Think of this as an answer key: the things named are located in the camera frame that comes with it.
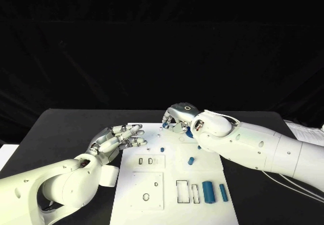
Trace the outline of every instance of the white board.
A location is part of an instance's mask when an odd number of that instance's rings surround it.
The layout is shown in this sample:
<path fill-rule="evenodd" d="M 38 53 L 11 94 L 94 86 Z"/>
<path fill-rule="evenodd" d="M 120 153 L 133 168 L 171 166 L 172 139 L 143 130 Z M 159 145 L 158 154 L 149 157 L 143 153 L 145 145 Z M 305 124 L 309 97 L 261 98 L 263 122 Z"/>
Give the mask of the white board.
<path fill-rule="evenodd" d="M 109 224 L 237 225 L 228 194 L 230 187 L 225 184 L 218 155 L 205 152 L 202 149 L 198 150 L 194 139 L 188 138 L 185 134 L 174 134 L 166 130 L 159 130 L 159 127 L 161 124 L 142 123 L 142 130 L 145 131 L 142 137 L 148 141 L 148 144 L 123 150 Z M 164 167 L 138 168 L 133 161 L 142 155 L 164 155 Z M 185 164 L 188 157 L 194 157 L 191 166 Z M 133 173 L 138 172 L 162 173 L 162 209 L 135 210 L 129 207 L 129 195 L 138 196 L 138 201 L 142 198 L 142 191 L 133 188 L 133 184 L 138 184 L 138 182 L 133 182 L 130 178 Z M 176 180 L 187 180 L 189 203 L 176 203 Z M 212 183 L 215 195 L 215 203 L 212 204 L 204 203 L 202 181 Z M 218 184 L 224 184 L 227 202 L 223 202 Z M 191 185 L 197 185 L 200 203 L 192 202 Z"/>

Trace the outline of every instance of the hole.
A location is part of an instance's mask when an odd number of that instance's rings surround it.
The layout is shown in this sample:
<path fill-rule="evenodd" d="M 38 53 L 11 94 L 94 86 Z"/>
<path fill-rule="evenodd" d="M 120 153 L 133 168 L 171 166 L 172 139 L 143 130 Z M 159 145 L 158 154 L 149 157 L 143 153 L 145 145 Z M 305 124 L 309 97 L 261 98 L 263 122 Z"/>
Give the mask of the hole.
<path fill-rule="evenodd" d="M 17 197 L 17 198 L 20 198 L 20 197 L 21 197 L 21 194 L 20 194 L 20 191 L 18 191 L 18 189 L 17 189 L 17 188 L 14 189 L 14 194 L 15 194 L 15 197 Z"/>
<path fill-rule="evenodd" d="M 142 200 L 143 200 L 143 201 L 148 201 L 148 199 L 149 199 L 149 195 L 148 195 L 148 194 L 143 194 L 143 195 L 142 195 Z"/>

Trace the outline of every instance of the blue cylinder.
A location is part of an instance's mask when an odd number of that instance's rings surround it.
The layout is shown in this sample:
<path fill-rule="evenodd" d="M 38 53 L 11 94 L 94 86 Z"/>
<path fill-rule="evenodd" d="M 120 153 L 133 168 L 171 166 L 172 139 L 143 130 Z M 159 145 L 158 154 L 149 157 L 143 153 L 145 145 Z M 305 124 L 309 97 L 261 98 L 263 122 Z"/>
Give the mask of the blue cylinder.
<path fill-rule="evenodd" d="M 204 202 L 211 204 L 215 202 L 214 200 L 214 190 L 212 190 L 212 183 L 210 181 L 202 182 L 202 190 L 204 190 Z"/>
<path fill-rule="evenodd" d="M 192 135 L 192 133 L 191 133 L 191 130 L 189 130 L 189 127 L 187 127 L 185 134 L 187 134 L 187 136 L 188 136 L 189 138 L 192 138 L 192 137 L 194 137 L 194 135 Z"/>
<path fill-rule="evenodd" d="M 194 158 L 192 157 L 188 158 L 187 163 L 188 163 L 188 165 L 191 165 L 194 163 Z"/>
<path fill-rule="evenodd" d="M 218 188 L 220 188 L 220 193 L 221 193 L 223 201 L 227 202 L 227 195 L 225 195 L 224 185 L 220 184 L 218 185 Z"/>

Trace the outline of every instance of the robotic hand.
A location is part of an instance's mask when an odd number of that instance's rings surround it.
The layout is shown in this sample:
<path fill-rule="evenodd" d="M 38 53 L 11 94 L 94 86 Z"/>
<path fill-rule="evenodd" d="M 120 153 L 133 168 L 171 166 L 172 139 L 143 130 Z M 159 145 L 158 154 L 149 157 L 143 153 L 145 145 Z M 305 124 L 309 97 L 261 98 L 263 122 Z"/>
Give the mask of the robotic hand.
<path fill-rule="evenodd" d="M 175 133 L 189 129 L 205 151 L 250 169 L 286 175 L 324 191 L 322 146 L 300 142 L 230 116 L 207 110 L 200 113 L 188 103 L 174 104 L 161 122 Z"/>
<path fill-rule="evenodd" d="M 0 224 L 51 225 L 83 207 L 97 185 L 113 187 L 117 168 L 106 165 L 119 150 L 146 144 L 142 125 L 104 128 L 90 141 L 84 154 L 0 180 Z M 54 204 L 37 205 L 37 190 Z"/>

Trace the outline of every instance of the cable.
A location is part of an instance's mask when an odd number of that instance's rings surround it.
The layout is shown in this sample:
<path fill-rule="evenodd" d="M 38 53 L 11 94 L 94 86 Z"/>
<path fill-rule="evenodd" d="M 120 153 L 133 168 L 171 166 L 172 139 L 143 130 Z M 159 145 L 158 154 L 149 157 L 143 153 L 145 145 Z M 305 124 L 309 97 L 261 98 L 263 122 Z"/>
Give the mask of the cable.
<path fill-rule="evenodd" d="M 299 189 L 302 189 L 303 191 L 306 191 L 308 193 L 310 193 L 313 196 L 316 196 L 320 200 L 324 200 L 324 198 L 316 195 L 315 193 L 312 193 L 310 191 L 308 191 L 303 187 L 300 187 L 296 183 L 293 183 L 282 174 L 279 174 L 280 177 L 290 183 L 293 184 Z"/>
<path fill-rule="evenodd" d="M 315 197 L 309 196 L 308 194 L 302 193 L 300 191 L 295 190 L 293 188 L 290 188 L 289 186 L 283 185 L 282 183 L 279 183 L 264 172 L 263 174 L 277 183 L 280 184 L 282 186 L 284 186 L 287 189 L 296 191 L 297 193 L 300 193 L 302 195 L 308 196 L 309 198 L 315 199 L 316 201 L 319 201 L 320 203 L 324 203 L 322 200 L 316 199 Z"/>

